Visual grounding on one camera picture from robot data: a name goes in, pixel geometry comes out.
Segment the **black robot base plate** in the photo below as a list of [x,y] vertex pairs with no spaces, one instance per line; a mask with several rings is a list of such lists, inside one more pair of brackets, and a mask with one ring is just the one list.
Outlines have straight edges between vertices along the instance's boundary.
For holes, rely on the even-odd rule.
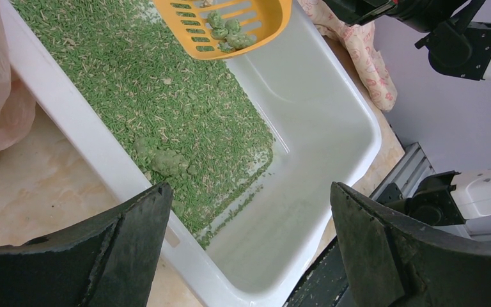
[[284,303],[292,306],[354,306],[335,237],[302,275]]

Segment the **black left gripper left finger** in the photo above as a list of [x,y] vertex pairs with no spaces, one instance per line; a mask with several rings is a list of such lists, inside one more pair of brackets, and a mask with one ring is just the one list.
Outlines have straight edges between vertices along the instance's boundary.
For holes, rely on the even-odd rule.
[[146,306],[172,201],[163,182],[57,232],[0,246],[0,306]]

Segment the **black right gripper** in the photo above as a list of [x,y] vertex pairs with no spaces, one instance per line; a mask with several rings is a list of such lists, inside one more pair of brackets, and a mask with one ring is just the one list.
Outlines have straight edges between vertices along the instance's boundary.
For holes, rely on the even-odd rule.
[[465,2],[459,0],[325,0],[324,3],[348,26],[364,26],[388,16],[420,32],[433,31]]

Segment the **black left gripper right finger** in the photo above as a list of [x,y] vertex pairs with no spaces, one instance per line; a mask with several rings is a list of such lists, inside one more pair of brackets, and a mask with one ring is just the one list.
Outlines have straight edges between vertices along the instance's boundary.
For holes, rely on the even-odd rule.
[[491,244],[438,230],[348,185],[331,185],[339,250],[357,306],[491,306]]

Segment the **yellow plastic litter scoop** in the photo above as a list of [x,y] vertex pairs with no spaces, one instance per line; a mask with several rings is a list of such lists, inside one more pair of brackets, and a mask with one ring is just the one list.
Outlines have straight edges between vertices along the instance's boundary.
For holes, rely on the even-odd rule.
[[[259,48],[279,35],[290,20],[291,1],[154,1],[156,10],[188,55],[198,60],[223,60]],[[223,51],[212,36],[208,15],[236,19],[255,43],[238,51]]]

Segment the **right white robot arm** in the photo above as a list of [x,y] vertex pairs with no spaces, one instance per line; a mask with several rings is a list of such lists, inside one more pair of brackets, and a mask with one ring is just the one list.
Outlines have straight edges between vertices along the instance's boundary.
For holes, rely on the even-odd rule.
[[491,1],[328,1],[349,26],[381,24],[403,105],[392,117],[438,172],[451,169],[457,222],[439,226],[491,243]]

